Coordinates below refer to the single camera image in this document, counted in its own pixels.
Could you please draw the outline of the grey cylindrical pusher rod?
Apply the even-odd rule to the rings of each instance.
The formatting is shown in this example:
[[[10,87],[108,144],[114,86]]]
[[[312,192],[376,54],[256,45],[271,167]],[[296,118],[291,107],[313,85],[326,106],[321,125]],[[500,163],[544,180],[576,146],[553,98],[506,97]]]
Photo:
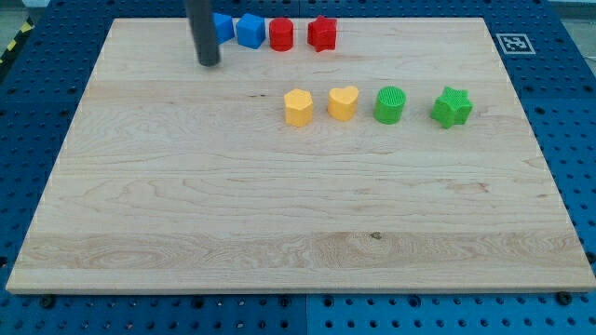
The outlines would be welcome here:
[[[220,49],[210,0],[185,0],[185,11],[200,65],[220,63]]]

